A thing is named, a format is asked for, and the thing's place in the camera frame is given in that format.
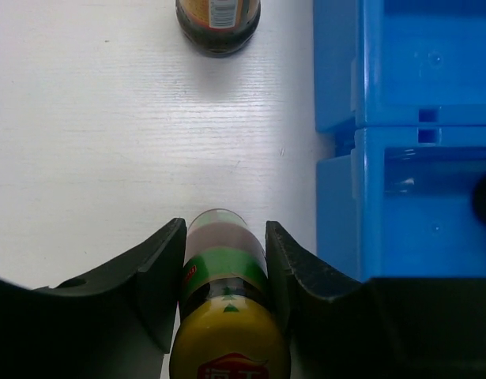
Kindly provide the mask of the red lid sauce jar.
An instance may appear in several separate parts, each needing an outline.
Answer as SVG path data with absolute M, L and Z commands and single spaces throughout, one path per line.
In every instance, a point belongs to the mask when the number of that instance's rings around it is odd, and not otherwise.
M 259 0 L 178 0 L 176 17 L 184 35 L 210 55 L 234 54 L 251 40 L 261 16 Z

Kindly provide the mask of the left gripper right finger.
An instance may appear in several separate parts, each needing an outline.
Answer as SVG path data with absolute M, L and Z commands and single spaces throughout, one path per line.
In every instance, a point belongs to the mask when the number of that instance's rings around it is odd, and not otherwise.
M 486 278 L 354 280 L 266 224 L 278 324 L 305 378 L 486 378 Z

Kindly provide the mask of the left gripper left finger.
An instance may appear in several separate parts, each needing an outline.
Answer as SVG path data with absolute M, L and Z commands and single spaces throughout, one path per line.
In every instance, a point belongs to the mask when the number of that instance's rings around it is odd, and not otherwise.
M 0 378 L 158 378 L 170 351 L 186 223 L 57 287 L 0 279 Z

